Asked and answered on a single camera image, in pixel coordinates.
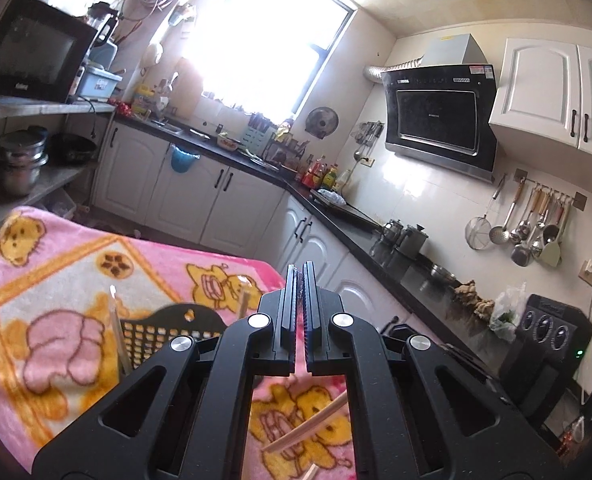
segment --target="silver screw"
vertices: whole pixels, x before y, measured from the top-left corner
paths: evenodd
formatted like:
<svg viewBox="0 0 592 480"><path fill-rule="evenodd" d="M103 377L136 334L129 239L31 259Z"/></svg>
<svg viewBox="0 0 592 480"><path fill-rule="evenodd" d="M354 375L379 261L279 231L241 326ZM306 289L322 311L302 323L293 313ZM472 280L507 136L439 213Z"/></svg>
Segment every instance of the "silver screw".
<svg viewBox="0 0 592 480"><path fill-rule="evenodd" d="M252 314L247 318L247 322L254 328L262 328L269 325L272 320L267 314Z"/></svg>
<svg viewBox="0 0 592 480"><path fill-rule="evenodd" d="M416 350L427 350L432 345L431 340L428 337L425 337L424 335L415 335L412 339L409 340L409 343Z"/></svg>
<svg viewBox="0 0 592 480"><path fill-rule="evenodd" d="M182 335L180 337L172 339L172 342L170 344L173 350L176 350L177 352L184 352L185 350L189 350L194 344L194 342L192 341L191 337Z"/></svg>
<svg viewBox="0 0 592 480"><path fill-rule="evenodd" d="M336 326L350 326L354 323L354 318L352 316L350 316L349 314L336 314L333 318L332 318L332 322L336 325Z"/></svg>

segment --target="microwave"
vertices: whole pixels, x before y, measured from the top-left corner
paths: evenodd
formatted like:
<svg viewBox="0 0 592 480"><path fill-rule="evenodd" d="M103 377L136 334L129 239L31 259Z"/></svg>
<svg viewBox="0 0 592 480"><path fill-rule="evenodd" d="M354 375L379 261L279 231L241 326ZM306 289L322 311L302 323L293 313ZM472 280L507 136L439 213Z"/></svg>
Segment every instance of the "microwave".
<svg viewBox="0 0 592 480"><path fill-rule="evenodd" d="M496 98L491 65L422 66L382 78L388 150L493 181L498 142L489 126Z"/></svg>
<svg viewBox="0 0 592 480"><path fill-rule="evenodd" d="M98 31L41 0L0 16L0 95L64 103Z"/></svg>

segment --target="mesh strainer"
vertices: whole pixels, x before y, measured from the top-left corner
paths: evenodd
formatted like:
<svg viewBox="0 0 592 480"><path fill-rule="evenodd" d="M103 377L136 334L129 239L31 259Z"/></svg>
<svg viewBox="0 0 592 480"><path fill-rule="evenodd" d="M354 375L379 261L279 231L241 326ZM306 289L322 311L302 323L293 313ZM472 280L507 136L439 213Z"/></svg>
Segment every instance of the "mesh strainer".
<svg viewBox="0 0 592 480"><path fill-rule="evenodd" d="M505 173L498 183L498 187L492 195L492 198L489 200L489 204L487 204L485 214L483 216L472 218L465 226L465 241L467 242L467 245L474 250L479 251L487 247L489 244L489 232L491 231L492 226L487 220L487 214L489 213L489 208L492 207L492 202L498 198L498 195L503 189L506 177L507 174Z"/></svg>

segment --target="flexible silver duct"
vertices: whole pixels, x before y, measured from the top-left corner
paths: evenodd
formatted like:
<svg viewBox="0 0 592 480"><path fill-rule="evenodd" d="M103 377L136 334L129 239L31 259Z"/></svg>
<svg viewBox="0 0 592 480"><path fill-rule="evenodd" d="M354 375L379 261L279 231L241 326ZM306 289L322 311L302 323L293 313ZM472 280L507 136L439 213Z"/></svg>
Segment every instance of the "flexible silver duct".
<svg viewBox="0 0 592 480"><path fill-rule="evenodd" d="M382 83L383 72L389 72L390 70L403 70L404 68L417 68L420 66L422 60L423 56L394 66L367 65L364 69L362 69L362 74L370 81Z"/></svg>

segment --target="wall socket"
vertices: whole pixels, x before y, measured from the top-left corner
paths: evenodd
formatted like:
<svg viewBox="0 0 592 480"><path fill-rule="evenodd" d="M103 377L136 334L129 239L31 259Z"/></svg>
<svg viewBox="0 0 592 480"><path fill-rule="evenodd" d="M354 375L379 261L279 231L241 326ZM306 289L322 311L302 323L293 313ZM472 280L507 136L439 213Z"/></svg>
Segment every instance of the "wall socket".
<svg viewBox="0 0 592 480"><path fill-rule="evenodd" d="M580 268L580 272L578 273L578 277L587 283L589 286L592 287L592 270L591 272L587 272L585 269L587 268L587 264L589 260L585 260L583 262L583 266Z"/></svg>

